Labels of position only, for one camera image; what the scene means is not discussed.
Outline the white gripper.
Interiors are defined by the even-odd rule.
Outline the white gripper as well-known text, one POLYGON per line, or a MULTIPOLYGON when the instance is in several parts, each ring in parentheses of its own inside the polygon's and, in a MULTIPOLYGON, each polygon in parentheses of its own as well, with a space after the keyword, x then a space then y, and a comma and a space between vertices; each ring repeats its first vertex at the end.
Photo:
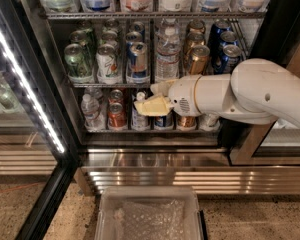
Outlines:
POLYGON ((135 108, 139 114, 150 117, 166 116, 173 109, 180 116, 199 116, 195 89, 200 78, 200 75, 188 75, 154 83, 150 86, 154 95, 146 100, 135 101, 135 108))

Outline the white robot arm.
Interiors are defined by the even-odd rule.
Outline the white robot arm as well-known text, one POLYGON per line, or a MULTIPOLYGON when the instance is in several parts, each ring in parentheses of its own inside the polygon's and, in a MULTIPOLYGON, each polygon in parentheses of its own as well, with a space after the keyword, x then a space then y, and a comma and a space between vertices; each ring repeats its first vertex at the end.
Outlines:
POLYGON ((187 75, 151 86, 153 95, 134 103, 139 114, 215 114, 265 125, 282 118, 300 129, 300 78, 264 59, 248 59, 230 74, 187 75))

